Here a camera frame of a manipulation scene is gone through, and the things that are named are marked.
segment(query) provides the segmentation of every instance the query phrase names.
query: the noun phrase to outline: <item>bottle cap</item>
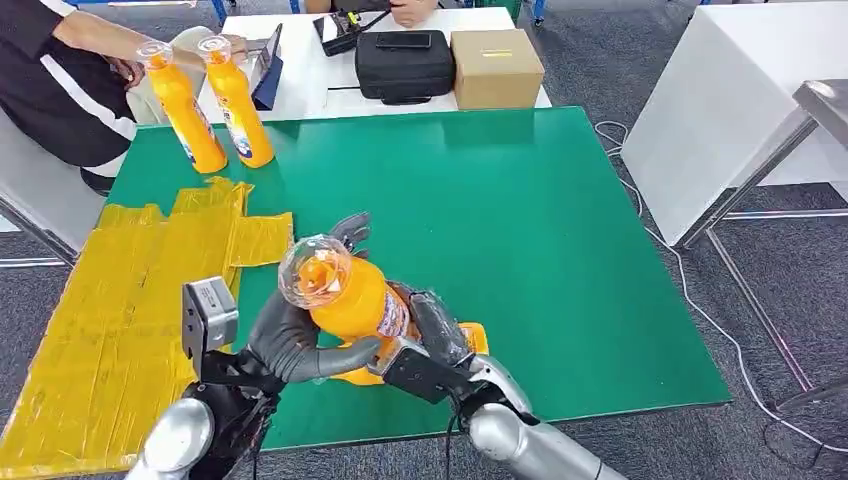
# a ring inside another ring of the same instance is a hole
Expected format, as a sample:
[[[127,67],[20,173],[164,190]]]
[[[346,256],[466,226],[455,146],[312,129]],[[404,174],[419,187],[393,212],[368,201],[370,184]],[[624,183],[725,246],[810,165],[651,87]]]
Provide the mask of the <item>bottle cap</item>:
[[[197,44],[197,50],[206,63],[219,64],[230,61],[233,46],[226,38],[215,35],[201,40]]]
[[[326,305],[344,289],[351,263],[350,252],[339,240],[328,235],[303,238],[280,263],[280,291],[300,308]]]
[[[158,40],[143,43],[135,53],[138,61],[150,70],[165,68],[174,61],[174,49]]]

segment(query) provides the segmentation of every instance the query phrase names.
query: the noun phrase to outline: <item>cardboard box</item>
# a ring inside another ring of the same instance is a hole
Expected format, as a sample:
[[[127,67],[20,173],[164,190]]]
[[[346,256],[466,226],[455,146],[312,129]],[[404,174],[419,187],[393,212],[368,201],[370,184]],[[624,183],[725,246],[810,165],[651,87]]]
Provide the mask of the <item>cardboard box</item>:
[[[451,33],[460,110],[532,108],[545,68],[524,30]]]

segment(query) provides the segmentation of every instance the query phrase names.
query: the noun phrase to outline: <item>green tabletop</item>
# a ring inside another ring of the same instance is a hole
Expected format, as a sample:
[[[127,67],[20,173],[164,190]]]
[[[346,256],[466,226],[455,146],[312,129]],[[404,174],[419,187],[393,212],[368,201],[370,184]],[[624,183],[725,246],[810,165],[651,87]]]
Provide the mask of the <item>green tabletop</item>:
[[[291,211],[302,236],[371,212],[371,260],[484,324],[541,418],[730,399],[582,109],[266,126],[277,157],[257,170],[217,129],[230,158],[218,174],[256,186],[248,214]],[[170,128],[142,129],[109,202],[168,214],[203,179]],[[243,272],[237,347],[275,287],[276,265]],[[449,410],[386,386],[289,385],[264,447],[432,434]]]

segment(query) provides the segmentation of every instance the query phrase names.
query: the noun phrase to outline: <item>black zipper case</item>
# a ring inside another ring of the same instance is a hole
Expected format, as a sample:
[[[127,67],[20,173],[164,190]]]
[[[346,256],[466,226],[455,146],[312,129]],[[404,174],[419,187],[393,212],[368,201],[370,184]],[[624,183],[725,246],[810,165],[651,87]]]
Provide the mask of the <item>black zipper case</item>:
[[[429,48],[381,48],[379,32],[359,36],[356,46],[356,76],[365,98],[386,104],[423,103],[453,88],[456,64],[444,33],[430,34]]]

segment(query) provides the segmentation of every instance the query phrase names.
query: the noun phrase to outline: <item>white cable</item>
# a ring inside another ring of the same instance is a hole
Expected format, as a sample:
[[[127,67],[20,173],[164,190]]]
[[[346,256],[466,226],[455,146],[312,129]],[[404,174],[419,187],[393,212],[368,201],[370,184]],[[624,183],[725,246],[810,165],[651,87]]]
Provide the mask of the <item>white cable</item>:
[[[623,135],[621,141],[616,140],[615,138],[613,138],[613,137],[607,135],[606,133],[602,132],[600,130],[600,127],[602,127],[604,125],[609,125],[609,126],[613,126],[613,127],[617,127],[617,128],[622,129],[624,131],[624,135]],[[621,123],[607,120],[607,121],[598,122],[598,123],[595,124],[595,133],[597,133],[599,136],[607,139],[609,142],[611,142],[613,145],[615,145],[613,148],[606,150],[607,157],[612,159],[612,157],[615,157],[615,156],[620,157],[621,156],[621,149],[623,148],[624,141],[627,140],[627,136],[630,134],[630,129],[628,129],[625,125],[623,125]],[[639,218],[642,218],[642,211],[643,211],[642,210],[642,195],[639,194],[639,190],[636,187],[634,187],[633,185],[630,185],[629,183],[627,183],[626,181],[624,181],[621,178],[619,178],[619,181],[621,181],[621,183],[625,187],[629,188],[636,195],[636,202],[639,205]],[[680,254],[677,253],[677,251],[675,249],[671,248],[667,243],[662,241],[660,236],[657,235],[656,233],[654,233],[653,230],[651,230],[648,227],[645,227],[645,231],[648,232],[652,237],[654,237],[654,240],[656,240],[657,243],[659,243],[660,245],[665,247],[666,250],[668,250],[669,252],[674,254],[674,256],[677,258],[677,268],[680,271],[680,280],[681,280],[681,283],[683,284],[683,298],[686,299],[686,302],[689,303],[689,305],[691,305],[692,308],[694,308],[698,313],[700,313],[702,317],[704,317],[708,322],[710,322],[710,324],[712,324],[712,326],[715,327],[716,330],[718,330],[719,333],[721,333],[724,336],[724,338],[728,339],[730,341],[730,343],[732,343],[733,346],[736,348],[736,359],[739,362],[739,370],[742,373],[742,378],[745,381],[745,386],[748,388],[748,392],[751,394],[751,397],[754,399],[754,403],[757,404],[757,406],[760,408],[760,410],[765,412],[765,414],[768,415],[769,417],[771,417],[774,421],[783,424],[784,426],[786,426],[790,430],[800,434],[801,436],[803,436],[807,440],[810,440],[811,442],[815,443],[816,445],[819,445],[821,448],[823,448],[825,450],[830,450],[832,452],[838,452],[838,453],[848,453],[848,448],[835,447],[833,445],[828,445],[827,443],[824,443],[823,441],[821,441],[818,438],[810,435],[809,433],[805,432],[804,430],[801,430],[800,428],[796,427],[795,425],[793,425],[793,424],[787,422],[786,420],[780,418],[779,416],[777,416],[777,414],[775,414],[774,412],[769,410],[765,406],[765,404],[763,404],[762,400],[760,400],[760,396],[757,394],[757,391],[754,389],[754,384],[751,382],[751,379],[748,377],[748,369],[745,368],[745,359],[742,356],[742,346],[739,345],[739,342],[737,342],[735,338],[733,338],[729,333],[727,333],[727,331],[725,331],[723,328],[721,328],[721,326],[719,326],[719,324],[716,323],[709,315],[707,315],[707,312],[705,312],[700,306],[698,306],[698,304],[695,303],[692,300],[691,297],[689,297],[689,287],[686,283],[686,274],[683,272],[683,257],[681,257]]]

